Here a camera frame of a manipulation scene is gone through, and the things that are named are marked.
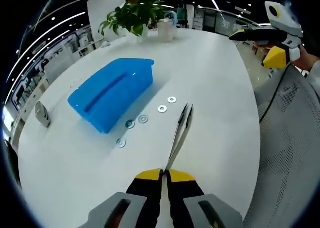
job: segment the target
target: white flower pot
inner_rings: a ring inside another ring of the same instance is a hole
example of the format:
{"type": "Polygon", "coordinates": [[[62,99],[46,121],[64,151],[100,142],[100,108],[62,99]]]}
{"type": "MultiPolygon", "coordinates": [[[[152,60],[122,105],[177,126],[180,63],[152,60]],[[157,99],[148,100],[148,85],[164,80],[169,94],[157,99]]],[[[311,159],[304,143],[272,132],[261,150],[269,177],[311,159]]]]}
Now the white flower pot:
{"type": "Polygon", "coordinates": [[[143,32],[141,36],[136,36],[135,34],[132,34],[126,30],[127,42],[131,44],[144,43],[148,39],[148,36],[149,36],[149,29],[145,24],[143,25],[143,32]]]}

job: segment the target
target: white wall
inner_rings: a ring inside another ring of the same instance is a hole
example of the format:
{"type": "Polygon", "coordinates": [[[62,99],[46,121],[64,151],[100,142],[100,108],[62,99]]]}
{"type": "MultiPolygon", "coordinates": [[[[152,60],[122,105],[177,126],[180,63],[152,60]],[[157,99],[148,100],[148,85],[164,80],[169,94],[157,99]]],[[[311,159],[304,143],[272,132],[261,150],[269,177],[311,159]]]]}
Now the white wall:
{"type": "Polygon", "coordinates": [[[10,113],[11,117],[13,118],[13,120],[15,120],[18,117],[19,112],[17,111],[17,109],[15,108],[14,104],[12,103],[11,98],[6,103],[5,108],[10,113]]]}
{"type": "Polygon", "coordinates": [[[107,14],[113,12],[117,7],[120,7],[125,2],[126,0],[89,0],[87,2],[89,21],[95,42],[103,39],[104,37],[109,42],[119,38],[110,29],[104,30],[104,37],[98,33],[98,30],[100,24],[107,19],[107,14]]]}

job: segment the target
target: white table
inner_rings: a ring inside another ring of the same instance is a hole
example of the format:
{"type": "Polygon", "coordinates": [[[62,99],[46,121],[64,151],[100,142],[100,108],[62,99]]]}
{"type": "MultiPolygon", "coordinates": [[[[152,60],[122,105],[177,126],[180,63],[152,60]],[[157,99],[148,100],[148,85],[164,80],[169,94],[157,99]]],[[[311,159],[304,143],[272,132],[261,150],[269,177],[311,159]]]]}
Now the white table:
{"type": "MultiPolygon", "coordinates": [[[[194,105],[193,121],[172,168],[195,176],[205,194],[215,194],[246,216],[258,177],[260,126],[240,54],[232,41],[214,33],[180,29],[167,44],[156,35],[150,32],[144,44],[116,40],[65,71],[40,99],[52,119],[49,129],[31,113],[19,142],[19,172],[25,199],[44,227],[78,227],[93,208],[126,192],[137,174],[164,169],[186,103],[194,105]],[[154,60],[154,84],[109,134],[100,134],[67,99],[119,58],[154,60]],[[171,96],[175,104],[167,102],[171,96]],[[159,113],[159,105],[167,112],[159,113]],[[125,122],[140,114],[149,121],[126,130],[125,122]],[[121,137],[127,142],[123,149],[116,147],[121,137]]],[[[161,207],[157,227],[173,227],[165,198],[161,207]]]]}

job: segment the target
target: gray mesh fabric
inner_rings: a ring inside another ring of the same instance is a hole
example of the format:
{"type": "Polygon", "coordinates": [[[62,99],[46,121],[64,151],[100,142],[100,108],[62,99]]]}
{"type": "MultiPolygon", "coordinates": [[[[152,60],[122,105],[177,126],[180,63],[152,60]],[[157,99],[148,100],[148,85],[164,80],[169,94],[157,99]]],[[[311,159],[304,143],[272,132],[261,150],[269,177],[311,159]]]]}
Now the gray mesh fabric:
{"type": "MultiPolygon", "coordinates": [[[[244,219],[248,228],[288,228],[302,215],[320,180],[320,102],[293,66],[260,124],[258,180],[244,219]]],[[[255,92],[260,118],[281,79],[278,72],[255,92]]]]}

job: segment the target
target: small gray object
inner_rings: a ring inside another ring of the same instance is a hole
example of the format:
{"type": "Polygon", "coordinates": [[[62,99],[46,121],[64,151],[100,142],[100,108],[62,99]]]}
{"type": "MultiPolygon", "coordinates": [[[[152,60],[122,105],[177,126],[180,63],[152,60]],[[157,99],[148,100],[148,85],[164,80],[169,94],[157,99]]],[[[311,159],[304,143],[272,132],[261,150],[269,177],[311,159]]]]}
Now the small gray object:
{"type": "Polygon", "coordinates": [[[133,127],[135,127],[136,125],[136,122],[132,119],[128,120],[126,123],[125,123],[125,127],[128,128],[128,129],[132,129],[133,127]]]}
{"type": "Polygon", "coordinates": [[[126,140],[125,139],[122,139],[122,138],[120,138],[120,139],[118,139],[117,141],[116,141],[116,145],[119,147],[119,148],[123,148],[123,147],[125,147],[126,146],[126,140]]]}
{"type": "Polygon", "coordinates": [[[165,113],[168,110],[168,108],[165,105],[160,105],[158,107],[158,112],[165,113]]]}
{"type": "Polygon", "coordinates": [[[168,98],[168,102],[170,104],[176,103],[177,102],[177,98],[175,98],[174,96],[171,96],[171,97],[168,98]]]}
{"type": "Polygon", "coordinates": [[[147,115],[145,115],[145,114],[143,114],[143,115],[141,115],[141,116],[139,117],[139,122],[140,122],[141,124],[147,123],[148,120],[149,120],[149,117],[148,117],[147,115]]]}

